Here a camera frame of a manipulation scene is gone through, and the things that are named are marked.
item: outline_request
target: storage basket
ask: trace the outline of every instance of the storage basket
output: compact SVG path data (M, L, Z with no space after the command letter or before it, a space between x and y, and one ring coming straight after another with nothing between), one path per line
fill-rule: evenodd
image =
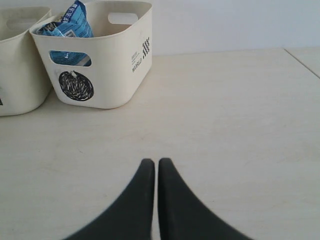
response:
M30 32L58 98L70 105L112 109L127 103L152 65L152 5L137 1L98 1L85 4L94 37L56 37ZM133 24L113 24L111 13L136 14ZM50 51L85 53L90 66L56 64Z
M29 34L31 25L48 17L48 7L0 9L0 116L36 109L52 87Z

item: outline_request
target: black rubber claw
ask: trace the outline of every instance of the black rubber claw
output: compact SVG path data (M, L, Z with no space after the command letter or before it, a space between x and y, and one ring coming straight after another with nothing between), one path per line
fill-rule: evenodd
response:
M154 190L155 164L144 159L116 201L66 240L150 240Z
M158 216L162 240L251 239L204 206L169 158L159 162Z

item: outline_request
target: checkered pattern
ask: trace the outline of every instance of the checkered pattern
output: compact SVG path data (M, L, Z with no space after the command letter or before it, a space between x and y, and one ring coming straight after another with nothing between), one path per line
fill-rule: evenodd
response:
M150 52L150 38L148 37L147 40L144 41L144 43L142 44L143 47L143 59L145 59L145 57L148 55L148 53Z

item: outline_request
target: basket handle hole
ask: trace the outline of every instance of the basket handle hole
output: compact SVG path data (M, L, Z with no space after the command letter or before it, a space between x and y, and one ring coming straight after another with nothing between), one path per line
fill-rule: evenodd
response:
M55 64L89 67L91 66L91 58L84 52L74 51L50 51L49 56Z
M132 25L138 21L138 15L135 13L110 12L108 20L111 24Z
M15 18L6 22L8 29L12 31L25 31L29 29L38 20L36 18Z

